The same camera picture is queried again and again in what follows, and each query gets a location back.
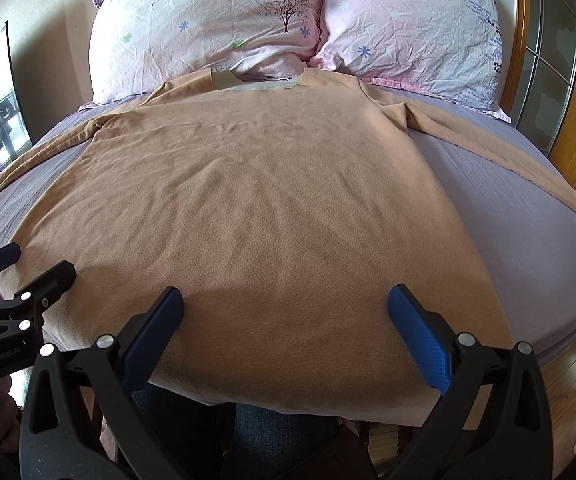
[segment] beige wall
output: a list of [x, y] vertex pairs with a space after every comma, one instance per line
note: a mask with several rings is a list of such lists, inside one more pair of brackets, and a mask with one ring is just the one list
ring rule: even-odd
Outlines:
[[97, 9], [90, 0], [0, 0], [8, 20], [18, 97], [36, 139], [92, 99], [88, 43]]

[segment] person's leg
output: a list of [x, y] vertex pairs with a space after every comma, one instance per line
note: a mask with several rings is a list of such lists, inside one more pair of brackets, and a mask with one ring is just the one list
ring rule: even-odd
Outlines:
[[335, 436], [336, 416], [283, 415], [237, 405], [232, 444], [221, 480], [275, 480]]
[[218, 417], [222, 406], [206, 406], [148, 384], [132, 393], [143, 420], [193, 480], [217, 480], [223, 464]]

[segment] gray bedding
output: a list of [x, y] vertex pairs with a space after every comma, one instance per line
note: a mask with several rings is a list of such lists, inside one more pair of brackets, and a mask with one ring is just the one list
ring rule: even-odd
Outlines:
[[[241, 84], [239, 88], [275, 88], [277, 85], [276, 82], [250, 83]], [[448, 101], [393, 92], [427, 102], [485, 128], [556, 171], [510, 124]], [[76, 112], [57, 124], [40, 142], [121, 102]], [[478, 248], [513, 338], [532, 343], [542, 364], [551, 361], [576, 336], [576, 214], [553, 196], [497, 164], [416, 130], [411, 130], [410, 135], [446, 189]], [[79, 158], [89, 142], [54, 156], [0, 193], [0, 246], [10, 240], [28, 210]]]

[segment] wooden floor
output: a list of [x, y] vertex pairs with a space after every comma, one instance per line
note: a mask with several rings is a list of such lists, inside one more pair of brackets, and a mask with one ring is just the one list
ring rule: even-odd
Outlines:
[[[554, 441], [553, 478], [574, 457], [576, 442], [576, 341], [566, 352], [543, 369], [548, 393]], [[368, 451], [378, 473], [397, 456], [398, 426], [370, 424]]]

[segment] metal screw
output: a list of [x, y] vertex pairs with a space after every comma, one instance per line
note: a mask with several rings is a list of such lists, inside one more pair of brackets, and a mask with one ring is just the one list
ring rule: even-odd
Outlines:
[[464, 346], [473, 346], [475, 344], [475, 336], [468, 332], [460, 333], [457, 340]]
[[517, 345], [517, 349], [524, 355], [530, 355], [532, 353], [532, 346], [530, 346], [526, 341], [521, 341]]
[[50, 354], [54, 352], [54, 346], [50, 343], [45, 344], [39, 349], [39, 353], [44, 357], [48, 357]]
[[114, 337], [112, 337], [110, 334], [100, 336], [99, 339], [97, 339], [97, 346], [99, 348], [110, 348], [113, 343]]

